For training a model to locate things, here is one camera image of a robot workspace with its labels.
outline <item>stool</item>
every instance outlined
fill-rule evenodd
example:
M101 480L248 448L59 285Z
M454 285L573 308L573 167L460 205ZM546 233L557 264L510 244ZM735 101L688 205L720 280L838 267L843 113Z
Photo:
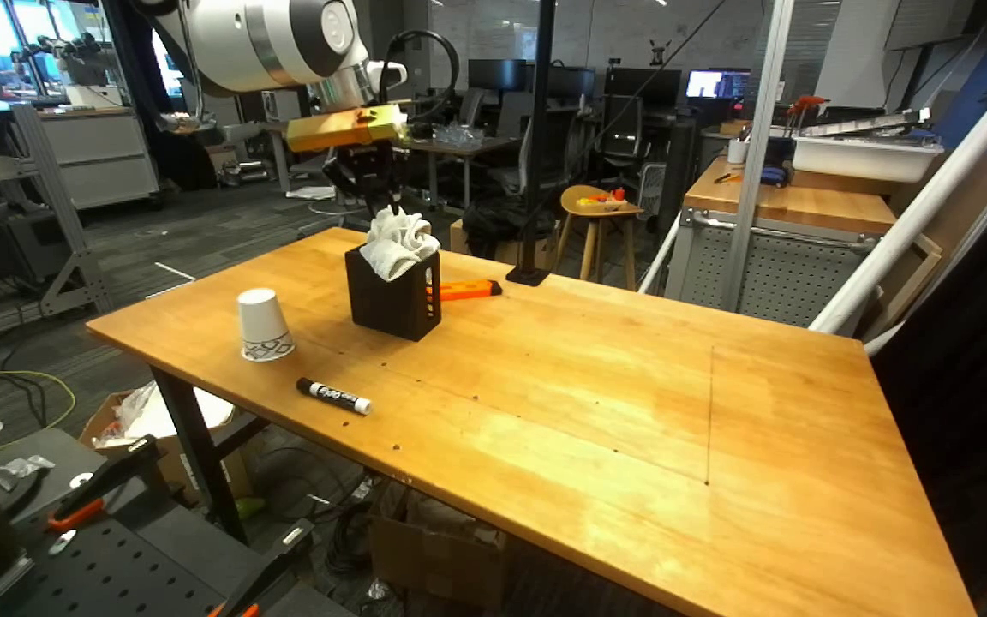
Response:
M567 184L562 192L562 233L557 233L557 245L554 245L554 264L564 249L567 240L567 225L573 218L586 221L586 245L583 245L583 264L580 264L580 278L598 278L598 252L603 252L603 225L605 221L619 221L623 225L623 249L628 249L628 288L635 288L635 221L639 216L639 209L635 203L612 200L611 192L596 188L596 184Z

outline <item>black marker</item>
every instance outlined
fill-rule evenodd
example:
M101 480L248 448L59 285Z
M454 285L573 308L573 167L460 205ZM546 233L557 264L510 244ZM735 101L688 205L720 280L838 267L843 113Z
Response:
M328 404L335 404L335 406L350 406L353 413L365 413L365 412L369 412L369 398L353 398L353 395L347 395L347 392L331 392L331 388L322 385L322 381L297 378L297 381L296 381L296 392L304 395L304 398L328 400Z

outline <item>white paper cup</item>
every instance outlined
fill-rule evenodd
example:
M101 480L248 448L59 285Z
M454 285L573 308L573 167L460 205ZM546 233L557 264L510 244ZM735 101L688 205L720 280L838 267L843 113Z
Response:
M249 363L272 363L296 349L296 338L285 324L278 292L248 288L241 293L241 352Z

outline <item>gray carpet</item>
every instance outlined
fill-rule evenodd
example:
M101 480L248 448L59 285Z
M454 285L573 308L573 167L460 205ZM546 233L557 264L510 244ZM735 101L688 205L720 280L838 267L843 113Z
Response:
M335 225L338 218L359 218L364 211L335 203L289 203L275 184L244 184L173 196L162 209L155 205L115 205L86 211L86 240L107 274L114 306L140 300L155 292L182 285L173 272L190 278L212 274L227 264L248 261L272 245L292 244L304 233ZM449 216L430 216L436 229L446 233ZM651 240L639 233L639 264L651 258ZM577 245L562 258L557 272L577 272ZM37 424L60 424L80 436L86 418L108 398L150 381L146 365L97 341L86 332L88 310L59 316L49 322L20 324L0 336L0 418L8 421L0 442L14 442ZM20 388L2 381L24 373L40 381ZM312 497L338 501L359 465L296 438L281 429L267 429L249 442L249 472L264 510L248 521L249 544L267 548L289 521L312 510ZM426 592L391 592L386 598L365 598L365 539L359 517L322 517L322 539L312 558L300 565L300 579L335 596L342 608L374 617L415 613L475 613L475 608L453 608ZM590 574L562 558L551 558L532 544L521 544L507 565L502 608L494 613L663 613L662 608Z

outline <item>tissue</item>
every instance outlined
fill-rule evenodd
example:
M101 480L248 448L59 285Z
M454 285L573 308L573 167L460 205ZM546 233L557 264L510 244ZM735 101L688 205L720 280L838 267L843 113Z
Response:
M430 236L429 218L393 205L380 209L369 218L365 244L359 245L369 272L382 280L396 280L405 272L411 272L436 249L438 240Z

